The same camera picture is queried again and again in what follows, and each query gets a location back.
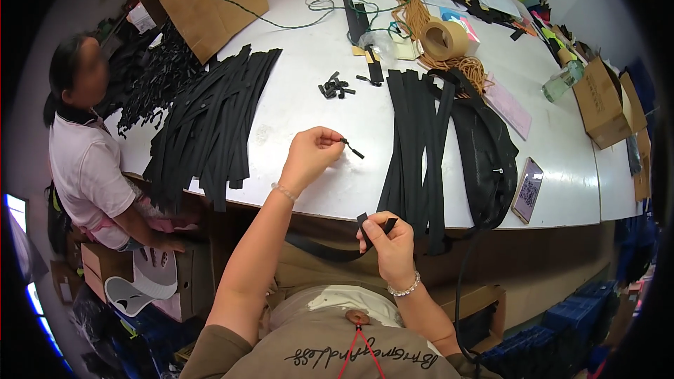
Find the black fabric strip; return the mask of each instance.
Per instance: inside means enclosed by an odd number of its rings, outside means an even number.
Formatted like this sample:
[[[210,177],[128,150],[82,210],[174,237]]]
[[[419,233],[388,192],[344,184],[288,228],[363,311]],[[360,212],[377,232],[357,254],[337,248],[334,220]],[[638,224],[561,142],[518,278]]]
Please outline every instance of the black fabric strip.
[[[512,38],[512,41],[517,41],[517,39],[521,37],[522,34],[524,34],[524,30],[517,28],[515,29],[514,33],[510,34],[510,38]]]
[[[358,14],[354,9],[351,8],[352,0],[343,0],[344,1],[344,10],[346,11],[346,21],[349,24],[349,38],[352,43],[358,44],[358,40],[365,33],[366,27],[361,25],[361,21],[358,20]]]
[[[317,258],[328,260],[330,262],[352,262],[359,257],[367,253],[368,250],[372,249],[374,245],[372,241],[367,237],[365,230],[363,230],[363,222],[367,219],[367,214],[363,213],[358,215],[356,218],[358,222],[358,229],[363,233],[363,239],[366,244],[366,251],[361,254],[360,250],[345,250],[337,249],[324,244],[318,243],[312,239],[297,236],[297,235],[286,235],[286,241],[292,244],[294,247],[307,252],[310,255],[313,255]],[[386,224],[383,226],[384,234],[389,234],[393,229],[394,225],[398,221],[397,218],[389,218],[386,220]]]
[[[198,83],[177,94],[163,128],[151,141],[143,176],[161,209],[180,211],[182,190],[193,176],[216,211],[226,209],[226,182],[241,187],[249,176],[247,139],[269,73],[280,49],[251,54],[250,45],[211,62]]]
[[[429,252],[440,254],[446,251],[442,158],[456,88],[447,81],[441,90],[430,76],[420,80],[416,71],[388,71],[387,83],[394,108],[394,146],[377,210],[399,214],[415,237],[424,235],[428,226]]]
[[[383,82],[382,64],[379,63],[377,59],[375,59],[375,55],[372,52],[372,47],[366,46],[365,51],[370,55],[370,59],[372,60],[372,63],[367,64],[367,68],[370,71],[370,81]]]

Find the plastic bag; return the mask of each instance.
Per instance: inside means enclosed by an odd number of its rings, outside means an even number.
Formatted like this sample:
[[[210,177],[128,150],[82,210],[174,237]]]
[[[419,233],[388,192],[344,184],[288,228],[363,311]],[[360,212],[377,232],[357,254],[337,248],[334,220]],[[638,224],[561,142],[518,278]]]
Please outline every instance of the plastic bag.
[[[392,68],[398,62],[396,45],[387,31],[367,31],[358,40],[358,47],[364,50],[366,46],[372,46],[372,51],[379,56],[383,66]]]
[[[629,173],[635,175],[641,172],[641,157],[639,156],[639,148],[636,145],[636,135],[632,135],[627,140],[628,143],[628,162]]]

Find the electrical cord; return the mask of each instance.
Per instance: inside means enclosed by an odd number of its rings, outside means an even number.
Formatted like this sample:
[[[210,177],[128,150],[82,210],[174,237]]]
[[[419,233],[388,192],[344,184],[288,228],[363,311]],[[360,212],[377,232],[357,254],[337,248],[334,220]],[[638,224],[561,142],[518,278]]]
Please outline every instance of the electrical cord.
[[[456,297],[455,301],[456,304],[454,305],[454,322],[456,323],[456,343],[459,345],[459,350],[461,350],[461,354],[470,362],[475,365],[475,372],[474,372],[474,378],[479,379],[480,378],[480,362],[482,361],[482,355],[480,353],[477,353],[476,351],[473,350],[466,350],[466,347],[463,345],[463,340],[461,339],[461,331],[459,328],[459,314],[460,314],[460,303],[461,303],[461,280],[463,279],[463,274],[466,271],[466,265],[468,264],[468,258],[470,257],[470,253],[472,250],[477,247],[478,241],[480,241],[480,236],[477,235],[479,231],[473,230],[471,233],[471,230],[468,230],[468,234],[473,234],[475,237],[472,238],[472,241],[470,242],[470,246],[468,247],[468,251],[466,252],[466,255],[464,256],[463,260],[461,261],[461,269],[459,270],[459,278],[456,281]]]
[[[281,28],[281,29],[300,29],[300,28],[313,27],[314,25],[316,25],[316,24],[320,23],[321,21],[323,21],[329,14],[333,13],[336,9],[345,9],[345,7],[343,7],[343,6],[335,6],[335,2],[334,2],[333,0],[313,0],[313,1],[311,1],[311,2],[308,2],[309,0],[305,0],[304,3],[307,5],[307,7],[309,8],[310,11],[327,11],[327,12],[324,13],[323,15],[321,15],[320,18],[318,18],[316,21],[310,22],[310,23],[308,23],[308,24],[304,24],[304,25],[289,25],[289,26],[288,26],[288,25],[277,24],[276,22],[270,21],[270,20],[268,20],[268,19],[266,19],[266,18],[264,18],[264,17],[262,17],[262,16],[260,16],[260,15],[258,15],[258,14],[256,14],[256,13],[254,13],[253,11],[250,11],[250,10],[247,9],[246,7],[240,5],[239,3],[236,3],[236,2],[233,1],[233,0],[223,0],[223,1],[225,1],[225,2],[227,2],[227,3],[231,3],[231,4],[233,4],[233,5],[236,5],[236,6],[238,6],[240,9],[242,9],[243,11],[248,12],[249,14],[254,15],[255,18],[261,19],[262,21],[264,21],[264,22],[266,22],[266,23],[268,23],[268,24],[274,25],[274,27]],[[380,9],[379,9],[379,6],[377,6],[376,4],[373,4],[373,3],[371,3],[371,2],[366,2],[366,1],[364,1],[364,0],[358,0],[358,3],[369,4],[369,5],[374,5],[374,6],[375,6],[376,11],[366,11],[366,12],[359,11],[358,9],[356,9],[356,8],[355,8],[355,5],[354,5],[354,3],[353,3],[353,0],[352,0],[351,3],[349,4],[349,6],[351,7],[351,9],[353,9],[354,11],[356,11],[356,13],[375,14],[375,17],[372,19],[372,21],[374,21],[374,20],[377,18],[377,15],[378,15],[380,12],[387,12],[387,11],[392,11],[392,10],[397,9],[397,8],[401,8],[401,7],[405,6],[406,4],[408,4],[409,2],[410,2],[410,1],[407,0],[406,2],[400,3],[399,5],[393,6],[392,8],[387,8],[387,9],[382,9],[382,10],[380,10]],[[316,7],[316,6],[320,6],[320,5],[324,5],[325,7],[322,7],[322,8],[317,8],[317,7]],[[387,30],[387,31],[389,32],[389,35],[392,35],[392,34],[391,34],[391,32],[392,32],[391,29],[392,29],[392,27],[393,27],[394,25],[397,25],[398,23],[399,23],[399,22],[391,22],[391,24],[389,25],[389,28],[376,28],[376,29],[370,29],[370,27],[367,27],[367,30],[365,30],[365,32],[367,32],[367,31],[376,31],[376,30]]]

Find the phone screen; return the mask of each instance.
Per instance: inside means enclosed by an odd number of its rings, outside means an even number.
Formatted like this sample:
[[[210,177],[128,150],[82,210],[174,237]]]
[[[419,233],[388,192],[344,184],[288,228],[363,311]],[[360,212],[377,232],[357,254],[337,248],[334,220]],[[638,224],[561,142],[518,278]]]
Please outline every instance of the phone screen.
[[[534,212],[534,205],[538,198],[538,191],[543,182],[543,170],[536,164],[531,157],[527,158],[527,166],[524,168],[522,182],[518,189],[515,202],[512,204],[512,211],[517,214],[524,223],[529,223],[531,214]]]

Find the white table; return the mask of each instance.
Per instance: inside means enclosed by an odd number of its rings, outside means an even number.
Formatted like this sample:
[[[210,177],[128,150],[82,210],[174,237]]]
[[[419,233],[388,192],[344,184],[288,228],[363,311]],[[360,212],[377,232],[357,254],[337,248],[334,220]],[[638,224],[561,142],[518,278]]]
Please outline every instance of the white table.
[[[342,0],[334,0],[342,6]],[[367,0],[380,8],[396,5],[395,0]],[[269,0],[266,19],[282,25],[303,25],[315,21],[321,13],[311,12],[304,0]],[[623,172],[613,172],[619,156],[607,156],[597,175],[595,152],[585,134],[578,106],[572,91],[554,104],[541,92],[541,85],[559,70],[548,49],[537,38],[523,35],[512,41],[512,30],[500,25],[488,25],[470,16],[481,46],[476,57],[484,69],[492,71],[497,80],[529,111],[533,117],[531,131],[524,141],[510,127],[510,137],[520,150],[517,157],[521,173],[527,157],[531,156],[544,170],[544,180],[536,208],[528,225],[509,212],[502,229],[560,227],[599,223],[605,213],[611,217],[624,210],[600,211],[599,180],[607,180],[607,188],[615,189],[604,196],[628,198],[623,189]],[[381,13],[373,27],[387,27],[390,13]],[[265,86],[248,141],[250,178],[243,189],[227,191],[232,202],[260,206],[279,178],[291,139],[298,132],[317,125],[330,127],[343,134],[365,155],[361,160],[347,150],[339,161],[312,184],[297,201],[295,211],[321,217],[353,220],[363,212],[373,213],[382,191],[385,174],[393,148],[394,112],[388,88],[369,85],[355,79],[367,75],[363,57],[351,53],[344,10],[334,11],[324,22],[305,29],[279,30],[264,21],[255,21],[234,36],[218,53],[222,60],[237,54],[242,46],[252,44],[253,51],[275,47],[282,54]],[[398,61],[395,69],[407,68],[424,72],[416,62]],[[348,80],[356,95],[344,100],[325,100],[318,91],[334,72]],[[116,134],[120,113],[111,115],[106,125]],[[155,129],[146,124],[126,132],[121,145],[122,171],[142,173],[150,160],[150,140]],[[466,228],[473,225],[456,133],[450,121],[442,162],[445,195],[445,226]],[[192,192],[202,193],[198,181],[190,185]]]

